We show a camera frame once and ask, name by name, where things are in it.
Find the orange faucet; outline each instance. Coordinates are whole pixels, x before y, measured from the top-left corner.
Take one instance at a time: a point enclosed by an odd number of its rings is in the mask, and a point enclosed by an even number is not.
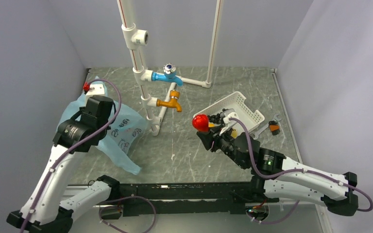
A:
[[[172,90],[170,91],[170,100],[168,102],[162,101],[162,100],[157,100],[156,101],[156,106],[163,106],[167,108],[176,108],[177,112],[182,112],[182,107],[178,103],[178,98],[179,98],[179,91]]]

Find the red plastic cap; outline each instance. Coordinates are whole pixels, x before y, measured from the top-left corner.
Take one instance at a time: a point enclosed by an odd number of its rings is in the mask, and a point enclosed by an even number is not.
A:
[[[201,132],[208,132],[209,131],[209,119],[205,114],[196,115],[192,119],[192,125],[198,131],[201,131]]]
[[[85,82],[84,83],[84,87],[83,87],[83,90],[85,91],[85,93],[86,92],[88,92],[89,91],[89,89],[90,89],[90,86],[89,86],[89,84],[87,83],[87,82]]]

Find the white wall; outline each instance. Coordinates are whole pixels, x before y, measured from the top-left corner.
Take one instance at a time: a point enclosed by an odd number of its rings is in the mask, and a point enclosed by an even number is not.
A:
[[[313,0],[226,0],[216,66],[277,67]],[[129,67],[116,0],[50,0],[86,67]],[[207,66],[216,0],[135,0],[149,66]]]
[[[0,233],[36,186],[85,68],[47,0],[0,0]]]
[[[373,0],[315,0],[278,82],[304,162],[355,172],[373,198]],[[373,233],[373,211],[330,219],[335,233]]]

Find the light blue plastic bag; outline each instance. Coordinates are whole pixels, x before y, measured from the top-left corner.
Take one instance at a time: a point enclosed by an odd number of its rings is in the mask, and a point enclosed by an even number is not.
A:
[[[103,84],[107,96],[106,87],[103,82],[98,81],[93,83]],[[69,103],[64,113],[62,113],[59,124],[71,118],[72,115],[78,112],[79,107],[82,106],[85,106],[84,93],[82,93],[76,101]],[[113,115],[114,110],[111,111],[109,119],[111,119]],[[116,166],[137,175],[141,168],[128,158],[127,153],[134,139],[145,132],[147,121],[138,112],[122,104],[115,122],[110,126],[111,129],[108,130],[106,137],[99,142],[96,148],[104,152]]]

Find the wrench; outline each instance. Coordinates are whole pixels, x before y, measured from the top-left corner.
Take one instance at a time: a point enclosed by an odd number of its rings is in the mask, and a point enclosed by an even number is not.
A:
[[[272,120],[274,121],[280,121],[282,120],[281,118],[278,117],[279,114],[275,114],[274,117],[272,118]],[[259,128],[259,130],[253,132],[253,133],[250,133],[250,136],[254,139],[254,140],[257,140],[259,138],[259,135],[264,131],[266,130],[268,127],[269,127],[269,123],[265,124],[264,126],[262,126],[261,128]]]

